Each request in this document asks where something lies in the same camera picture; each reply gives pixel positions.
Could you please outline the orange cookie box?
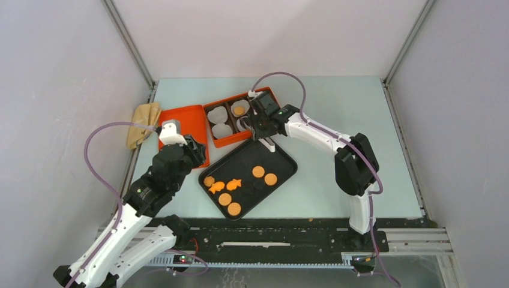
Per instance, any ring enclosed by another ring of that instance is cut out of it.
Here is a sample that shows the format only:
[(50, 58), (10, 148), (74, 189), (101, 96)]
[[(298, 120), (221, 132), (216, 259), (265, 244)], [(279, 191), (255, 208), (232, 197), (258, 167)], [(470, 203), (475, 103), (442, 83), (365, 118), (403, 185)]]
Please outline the orange cookie box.
[(271, 88), (257, 89), (254, 96), (247, 92), (203, 106), (214, 146), (224, 146), (247, 140), (268, 138), (277, 132), (270, 116), (281, 106)]

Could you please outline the orange box lid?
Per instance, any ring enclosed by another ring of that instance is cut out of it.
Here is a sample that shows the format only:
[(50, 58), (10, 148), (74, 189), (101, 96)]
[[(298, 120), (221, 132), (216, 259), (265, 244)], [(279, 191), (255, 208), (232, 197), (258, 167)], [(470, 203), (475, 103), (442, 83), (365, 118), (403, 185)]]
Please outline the orange box lid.
[(177, 120), (180, 123), (181, 133), (190, 134), (195, 141), (205, 146), (205, 162), (200, 168), (208, 167), (210, 164), (208, 138), (206, 127), (206, 115), (201, 105), (191, 105), (179, 107), (161, 112), (158, 124), (162, 125), (165, 121)]

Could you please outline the black baking tray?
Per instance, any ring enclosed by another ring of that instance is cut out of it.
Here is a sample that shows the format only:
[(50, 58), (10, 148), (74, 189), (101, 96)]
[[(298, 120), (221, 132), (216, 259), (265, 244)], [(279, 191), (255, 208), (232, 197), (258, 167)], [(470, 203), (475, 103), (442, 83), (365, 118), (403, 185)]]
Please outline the black baking tray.
[(241, 219), (297, 172), (297, 162), (275, 148), (247, 140), (199, 175), (199, 185), (225, 218)]

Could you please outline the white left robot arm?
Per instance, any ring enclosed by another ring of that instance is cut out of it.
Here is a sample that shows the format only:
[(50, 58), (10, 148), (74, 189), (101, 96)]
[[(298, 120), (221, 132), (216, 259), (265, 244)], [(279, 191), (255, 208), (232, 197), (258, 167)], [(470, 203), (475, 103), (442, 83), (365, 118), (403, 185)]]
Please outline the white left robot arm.
[(185, 177), (206, 160), (206, 147), (191, 135), (175, 136), (153, 157), (147, 171), (129, 188), (110, 223), (72, 265), (53, 272), (61, 287), (121, 287), (145, 263), (164, 250), (182, 250), (190, 226), (177, 215), (165, 217), (134, 247), (131, 240), (181, 189)]

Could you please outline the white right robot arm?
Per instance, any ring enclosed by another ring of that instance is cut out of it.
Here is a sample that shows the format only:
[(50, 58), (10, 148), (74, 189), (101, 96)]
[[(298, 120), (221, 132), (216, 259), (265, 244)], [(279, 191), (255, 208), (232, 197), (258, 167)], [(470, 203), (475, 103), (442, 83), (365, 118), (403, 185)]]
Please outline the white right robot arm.
[(272, 137), (282, 135), (299, 139), (334, 157), (336, 183), (349, 196), (349, 225), (353, 230), (349, 243), (358, 251), (371, 246), (370, 231), (375, 218), (370, 196), (376, 186), (383, 186), (369, 139), (361, 133), (350, 136), (330, 130), (290, 104), (282, 107), (269, 91), (249, 91), (248, 102), (252, 111), (242, 118), (242, 124), (251, 131), (254, 140), (268, 149), (275, 148)]

